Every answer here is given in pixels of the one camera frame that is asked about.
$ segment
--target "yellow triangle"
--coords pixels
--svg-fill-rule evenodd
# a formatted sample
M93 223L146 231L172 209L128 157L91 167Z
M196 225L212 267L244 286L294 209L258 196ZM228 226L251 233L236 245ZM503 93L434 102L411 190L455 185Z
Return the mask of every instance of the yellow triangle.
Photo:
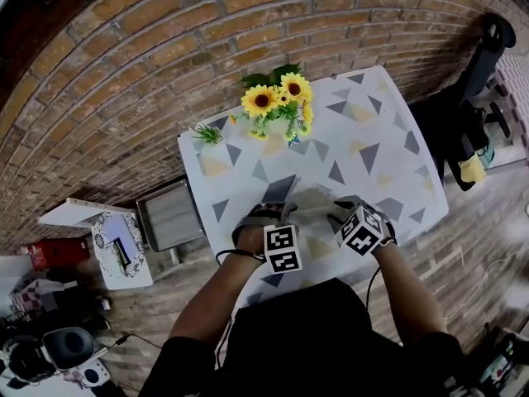
M385 81L383 81L382 79L379 81L378 85L377 85L377 90L378 91L388 91L388 85L386 84Z
M312 281L309 281L309 280L303 280L301 285L299 285L299 289L313 287L314 285L316 285L315 282L312 282Z
M385 187L391 181L393 181L393 178L391 176L388 176L388 175L382 173L382 174L379 175L379 179L377 180L377 185L379 187Z
M376 117L374 113L358 106L357 104L351 103L350 108L353 111L353 116L358 122L367 122L369 119Z
M357 151L363 150L365 147L368 147L369 145L365 144L362 141L353 140L353 142L350 144L350 152L356 153Z
M203 174L205 176L221 175L231 169L231 166L207 155L200 155Z
M313 260L316 260L319 257L330 255L331 253L336 251L336 248L334 248L333 246L330 246L325 242L321 242L320 240L317 240L313 237L307 237L307 245L309 251L311 252L311 258Z
M424 186L425 189L427 189L428 191L433 191L433 181L431 180L430 177L426 178L424 181L422 181L422 185Z
M285 147L285 140L279 134L270 134L269 139L266 140L263 151L261 151L262 156L275 155L279 153Z

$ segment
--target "small green plant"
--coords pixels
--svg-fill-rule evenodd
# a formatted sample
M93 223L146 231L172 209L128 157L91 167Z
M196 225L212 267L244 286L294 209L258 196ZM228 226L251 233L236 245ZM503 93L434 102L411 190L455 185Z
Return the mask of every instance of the small green plant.
M194 136L197 140L203 140L210 146L216 146L222 141L222 132L217 127L209 127L207 125L200 126L197 129L193 129L198 136Z

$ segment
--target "flower bouquet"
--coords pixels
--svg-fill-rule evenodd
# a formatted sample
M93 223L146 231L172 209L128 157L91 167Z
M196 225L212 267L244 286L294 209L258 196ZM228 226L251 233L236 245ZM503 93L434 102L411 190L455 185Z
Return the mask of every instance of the flower bouquet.
M242 82L248 90L241 98L245 111L237 116L230 115L231 122L253 119L250 135L267 140L270 123L283 119L287 124L284 139L289 146L299 142L298 136L310 134L312 88L299 72L297 64L281 66L268 75L245 76Z

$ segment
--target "pink checkered tablecloth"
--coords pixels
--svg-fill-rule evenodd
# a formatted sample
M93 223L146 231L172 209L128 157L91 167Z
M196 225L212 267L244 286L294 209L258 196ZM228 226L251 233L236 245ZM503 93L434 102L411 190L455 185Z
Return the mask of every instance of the pink checkered tablecloth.
M508 91L509 106L522 129L522 142L529 159L529 59L503 55L496 64L496 80Z

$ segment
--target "white speaker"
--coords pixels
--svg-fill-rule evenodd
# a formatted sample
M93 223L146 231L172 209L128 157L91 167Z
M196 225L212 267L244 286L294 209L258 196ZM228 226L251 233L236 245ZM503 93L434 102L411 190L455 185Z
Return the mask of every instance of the white speaker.
M102 361L96 359L90 364L77 368L83 375L83 385L89 388L99 387L110 380L110 372Z

